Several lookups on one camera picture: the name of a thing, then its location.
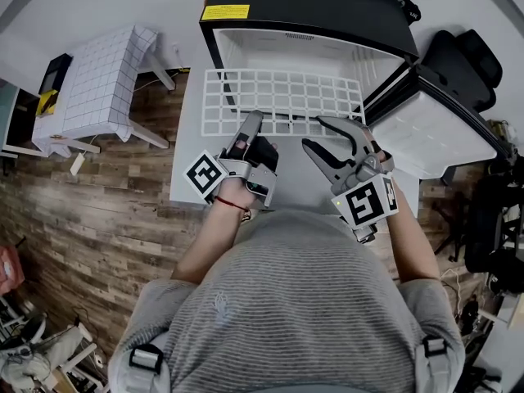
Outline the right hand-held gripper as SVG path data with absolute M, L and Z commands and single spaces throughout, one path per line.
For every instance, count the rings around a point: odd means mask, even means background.
M 375 238 L 377 222 L 399 211 L 392 178 L 394 161 L 389 154 L 377 168 L 370 165 L 373 158 L 362 161 L 371 154 L 371 142 L 360 122 L 326 115 L 318 115 L 316 119 L 324 128 L 350 140 L 354 160 L 339 160 L 308 138 L 302 139 L 302 148 L 332 185 L 332 203 L 349 224 L 356 240 L 370 242 Z M 358 173 L 355 173 L 355 161 L 362 161 Z

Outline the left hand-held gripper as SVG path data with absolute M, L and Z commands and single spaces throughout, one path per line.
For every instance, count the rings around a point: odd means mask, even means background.
M 264 137 L 257 137 L 264 115 L 248 114 L 228 147 L 212 156 L 203 151 L 183 172 L 193 191 L 211 203 L 219 195 L 219 186 L 237 180 L 263 208 L 269 207 L 276 187 L 277 149 Z

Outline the white wire fridge shelf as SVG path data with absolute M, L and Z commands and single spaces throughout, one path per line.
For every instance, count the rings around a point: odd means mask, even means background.
M 319 115 L 366 123 L 360 84 L 354 79 L 294 71 L 209 69 L 205 73 L 201 135 L 233 136 L 248 114 L 260 111 L 260 134 L 334 138 Z

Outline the person's left forearm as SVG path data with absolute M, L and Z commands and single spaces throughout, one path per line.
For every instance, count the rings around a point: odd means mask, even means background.
M 233 246 L 248 210 L 229 206 L 215 198 L 199 233 L 177 263 L 171 278 L 201 283 L 215 262 Z

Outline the person's right hand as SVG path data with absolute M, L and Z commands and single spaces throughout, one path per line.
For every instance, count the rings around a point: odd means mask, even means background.
M 386 151 L 382 150 L 382 148 L 378 145 L 375 137 L 372 135 L 368 128 L 364 128 L 364 133 L 367 139 L 371 142 L 373 146 L 373 152 L 377 154 L 379 162 L 384 163 L 387 160 L 389 160 L 391 158 L 391 155 Z

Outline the person's left hand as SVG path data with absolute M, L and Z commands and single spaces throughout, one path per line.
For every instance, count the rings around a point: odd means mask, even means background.
M 246 189 L 245 182 L 241 178 L 223 179 L 215 198 L 243 210 L 247 210 L 255 200 L 254 194 Z

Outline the white work table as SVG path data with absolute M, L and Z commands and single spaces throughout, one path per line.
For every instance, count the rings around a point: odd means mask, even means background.
M 472 103 L 424 65 L 402 63 L 365 100 L 364 111 L 395 166 L 421 180 L 440 178 L 452 166 L 513 154 Z

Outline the white side table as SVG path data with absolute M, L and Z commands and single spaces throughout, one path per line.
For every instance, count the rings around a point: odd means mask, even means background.
M 51 154 L 55 152 L 60 156 L 69 158 L 70 148 L 81 151 L 99 154 L 101 148 L 92 142 L 81 142 L 80 138 L 100 137 L 105 134 L 115 134 L 123 142 L 127 142 L 131 136 L 135 136 L 143 141 L 161 149 L 167 149 L 169 142 L 144 128 L 139 123 L 129 118 L 130 104 L 125 104 L 126 100 L 116 94 L 110 97 L 110 107 L 101 108 L 88 112 L 86 115 L 77 115 L 64 122 L 61 128 L 52 133 L 44 133 L 41 128 L 42 137 L 39 141 L 47 145 L 46 151 Z

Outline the black mesh office chair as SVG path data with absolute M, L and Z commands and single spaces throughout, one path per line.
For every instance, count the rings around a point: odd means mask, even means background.
M 481 113 L 496 103 L 503 68 L 482 37 L 470 29 L 454 36 L 438 31 L 427 49 L 422 64 L 437 73 L 448 88 Z

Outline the white checked tablecloth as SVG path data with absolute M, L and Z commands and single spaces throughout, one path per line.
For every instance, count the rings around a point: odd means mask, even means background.
M 55 133 L 66 120 L 70 123 L 77 115 L 110 107 L 114 94 L 131 106 L 138 67 L 156 49 L 156 38 L 157 33 L 150 29 L 128 26 L 75 49 L 55 111 L 35 120 L 32 143 L 49 156 L 53 152 L 49 154 L 47 145 L 39 141 L 41 128 L 44 133 Z

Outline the black bag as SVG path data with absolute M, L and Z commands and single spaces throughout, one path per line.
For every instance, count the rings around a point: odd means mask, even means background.
M 397 0 L 397 2 L 399 3 L 409 25 L 421 20 L 421 12 L 414 2 L 411 0 Z

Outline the grey striped shirt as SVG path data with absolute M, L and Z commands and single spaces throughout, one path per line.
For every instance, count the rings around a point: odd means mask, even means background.
M 427 359 L 426 336 L 447 354 Z M 131 368 L 153 344 L 160 374 Z M 395 284 L 337 218 L 264 214 L 199 284 L 149 282 L 109 363 L 111 393 L 452 393 L 465 352 L 435 279 Z

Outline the black wheeled chair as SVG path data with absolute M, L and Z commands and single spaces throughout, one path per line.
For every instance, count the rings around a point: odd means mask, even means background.
M 464 249 L 464 263 L 470 273 L 488 273 L 495 279 L 495 292 L 524 294 L 524 180 L 510 173 L 490 174 L 481 178 L 472 197 L 455 194 L 452 210 L 433 203 L 431 208 L 449 225 L 449 236 L 435 249 L 435 254 L 454 244 L 450 261 L 459 260 Z

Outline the black box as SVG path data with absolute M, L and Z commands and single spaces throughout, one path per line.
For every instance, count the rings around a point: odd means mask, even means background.
M 66 72 L 69 69 L 72 60 L 72 56 L 64 53 L 50 61 L 38 91 L 40 96 L 52 90 L 57 92 L 61 90 Z

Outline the yellow box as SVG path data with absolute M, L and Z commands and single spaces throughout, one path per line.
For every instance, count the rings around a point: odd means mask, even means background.
M 52 115 L 56 108 L 58 96 L 59 92 L 54 89 L 43 93 L 38 101 L 36 116 Z

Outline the white floor machine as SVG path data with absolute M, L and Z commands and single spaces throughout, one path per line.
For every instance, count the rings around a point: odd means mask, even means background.
M 67 374 L 94 353 L 97 344 L 77 322 L 45 338 L 47 316 L 34 316 L 0 341 L 0 380 L 19 393 L 78 393 Z

